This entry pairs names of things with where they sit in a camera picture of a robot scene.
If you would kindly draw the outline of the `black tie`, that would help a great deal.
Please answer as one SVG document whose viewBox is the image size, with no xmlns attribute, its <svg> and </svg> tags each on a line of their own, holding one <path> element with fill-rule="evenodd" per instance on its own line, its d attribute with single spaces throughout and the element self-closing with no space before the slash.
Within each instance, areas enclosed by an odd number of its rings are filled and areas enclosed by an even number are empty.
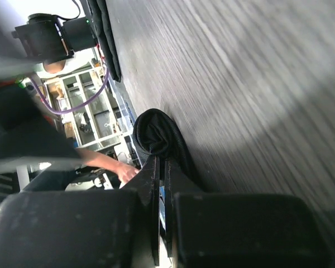
<svg viewBox="0 0 335 268">
<path fill-rule="evenodd" d="M 207 190 L 178 125 L 162 110 L 151 108 L 137 117 L 132 141 L 142 164 L 149 156 L 173 158 L 183 174 L 198 187 Z"/>
</svg>

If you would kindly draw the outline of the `person's bare hand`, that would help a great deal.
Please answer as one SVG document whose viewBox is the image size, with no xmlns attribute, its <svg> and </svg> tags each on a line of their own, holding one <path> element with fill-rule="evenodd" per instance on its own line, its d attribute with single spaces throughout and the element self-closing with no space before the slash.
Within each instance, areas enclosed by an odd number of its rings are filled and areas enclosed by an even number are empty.
<svg viewBox="0 0 335 268">
<path fill-rule="evenodd" d="M 133 177 L 139 173 L 139 169 L 124 163 L 119 163 L 114 171 L 121 183 L 128 183 Z"/>
</svg>

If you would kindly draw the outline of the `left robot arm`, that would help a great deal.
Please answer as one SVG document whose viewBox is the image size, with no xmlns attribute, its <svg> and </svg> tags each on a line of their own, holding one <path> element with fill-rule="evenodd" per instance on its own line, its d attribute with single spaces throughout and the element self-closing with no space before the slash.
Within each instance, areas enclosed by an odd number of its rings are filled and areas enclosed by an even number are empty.
<svg viewBox="0 0 335 268">
<path fill-rule="evenodd" d="M 95 47 L 92 28 L 84 17 L 60 22 L 56 15 L 37 13 L 12 36 L 23 50 L 0 30 L 0 174 L 41 162 L 69 169 L 81 162 L 80 155 L 44 117 L 41 101 L 16 79 L 32 74 L 38 63 L 70 59 Z"/>
</svg>

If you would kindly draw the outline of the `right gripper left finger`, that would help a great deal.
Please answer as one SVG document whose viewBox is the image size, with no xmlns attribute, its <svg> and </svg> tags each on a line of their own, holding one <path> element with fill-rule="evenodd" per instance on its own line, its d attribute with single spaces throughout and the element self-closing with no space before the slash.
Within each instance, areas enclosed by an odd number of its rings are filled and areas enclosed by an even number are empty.
<svg viewBox="0 0 335 268">
<path fill-rule="evenodd" d="M 155 267 L 160 160 L 118 190 L 31 192 L 0 205 L 0 267 Z"/>
</svg>

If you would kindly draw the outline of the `person's bare forearm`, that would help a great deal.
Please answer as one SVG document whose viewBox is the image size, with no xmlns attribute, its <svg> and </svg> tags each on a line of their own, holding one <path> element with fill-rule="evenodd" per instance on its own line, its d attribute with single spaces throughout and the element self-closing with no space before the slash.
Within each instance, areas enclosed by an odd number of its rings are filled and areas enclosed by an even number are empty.
<svg viewBox="0 0 335 268">
<path fill-rule="evenodd" d="M 100 152 L 89 151 L 86 149 L 76 149 L 76 151 L 82 157 L 82 162 L 86 166 L 102 168 L 114 173 L 118 173 L 123 167 L 123 163 L 105 154 L 101 154 Z"/>
</svg>

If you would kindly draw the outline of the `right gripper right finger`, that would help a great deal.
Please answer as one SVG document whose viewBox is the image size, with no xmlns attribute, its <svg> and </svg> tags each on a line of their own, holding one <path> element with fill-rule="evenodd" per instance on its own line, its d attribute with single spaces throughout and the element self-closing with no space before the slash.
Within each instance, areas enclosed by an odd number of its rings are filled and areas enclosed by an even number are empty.
<svg viewBox="0 0 335 268">
<path fill-rule="evenodd" d="M 205 193 L 174 160 L 164 168 L 166 243 L 174 267 L 328 267 L 307 204 L 291 195 Z"/>
</svg>

